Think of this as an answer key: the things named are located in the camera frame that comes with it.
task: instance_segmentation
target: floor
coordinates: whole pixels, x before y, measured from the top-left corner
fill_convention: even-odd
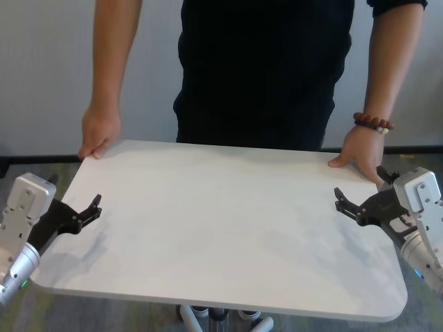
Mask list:
[[[443,155],[385,156],[388,171],[406,172],[416,166],[433,170],[443,189]],[[0,179],[0,209],[6,204],[10,186],[17,176],[32,172],[43,178],[59,175],[57,198],[61,198],[78,170],[78,164],[13,165]],[[288,315],[270,315],[275,332],[438,332],[443,331],[443,301],[436,298],[417,275],[400,260],[408,288],[408,303],[396,320],[370,324]],[[202,322],[208,331],[208,322]],[[229,331],[247,331],[236,312],[229,315]],[[171,305],[89,299],[38,293],[23,289],[0,316],[0,332],[182,332],[175,307]]]

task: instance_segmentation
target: beaded bracelet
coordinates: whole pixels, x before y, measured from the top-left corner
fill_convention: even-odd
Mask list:
[[[394,129],[394,124],[386,121],[384,119],[380,119],[378,117],[373,118],[369,114],[363,114],[363,113],[355,113],[354,114],[354,120],[358,120],[361,122],[366,122],[368,124],[374,125],[376,127],[386,128],[388,130]]]
[[[373,129],[375,131],[378,131],[379,133],[382,133],[383,135],[386,135],[389,132],[388,128],[382,128],[382,127],[374,126],[371,123],[363,122],[363,121],[360,121],[360,120],[355,120],[354,123],[357,126],[362,126],[362,127],[366,127],[366,128],[370,128],[370,129]]]
[[[373,118],[369,114],[355,113],[354,114],[355,124],[357,126],[367,127],[386,135],[390,130],[394,129],[394,124],[380,119],[378,117]]]

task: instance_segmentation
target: black sleeve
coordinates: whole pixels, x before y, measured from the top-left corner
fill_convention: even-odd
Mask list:
[[[394,7],[408,5],[410,3],[420,3],[423,9],[428,5],[427,0],[367,0],[368,5],[373,7],[372,16],[376,17]]]

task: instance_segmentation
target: man's left hand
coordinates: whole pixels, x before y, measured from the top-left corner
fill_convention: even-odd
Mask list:
[[[366,127],[354,127],[346,135],[340,156],[329,162],[330,167],[342,167],[355,160],[359,169],[378,188],[383,180],[377,175],[377,166],[383,157],[384,135]]]

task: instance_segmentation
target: white table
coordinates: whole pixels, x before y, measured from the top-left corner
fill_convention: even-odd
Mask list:
[[[376,193],[331,154],[123,141],[85,160],[64,202],[103,213],[63,235],[45,291],[385,322],[407,292],[391,240],[335,210]]]

